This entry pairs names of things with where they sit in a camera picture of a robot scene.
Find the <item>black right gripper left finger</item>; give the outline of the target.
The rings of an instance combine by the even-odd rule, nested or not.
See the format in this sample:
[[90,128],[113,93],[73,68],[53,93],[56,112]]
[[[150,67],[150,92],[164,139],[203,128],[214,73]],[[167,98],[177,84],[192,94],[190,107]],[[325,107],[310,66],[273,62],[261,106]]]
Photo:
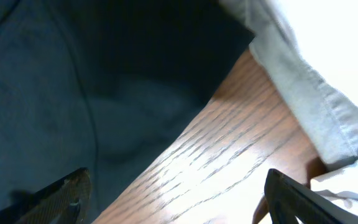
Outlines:
[[1,210],[0,223],[81,224],[86,220],[90,195],[90,173],[82,167]]

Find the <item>black leggings with red waistband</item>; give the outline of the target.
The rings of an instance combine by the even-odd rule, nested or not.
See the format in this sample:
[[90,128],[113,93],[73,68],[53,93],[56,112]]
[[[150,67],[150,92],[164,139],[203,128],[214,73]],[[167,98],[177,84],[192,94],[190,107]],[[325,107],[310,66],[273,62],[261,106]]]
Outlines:
[[216,1],[0,0],[0,210],[85,167],[92,222],[252,38]]

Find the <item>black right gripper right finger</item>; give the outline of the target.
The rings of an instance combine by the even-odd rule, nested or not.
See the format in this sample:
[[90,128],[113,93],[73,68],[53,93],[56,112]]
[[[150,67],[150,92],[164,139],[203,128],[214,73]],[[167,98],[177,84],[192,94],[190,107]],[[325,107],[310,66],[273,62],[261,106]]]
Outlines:
[[273,224],[357,224],[353,215],[304,185],[269,169],[264,194]]

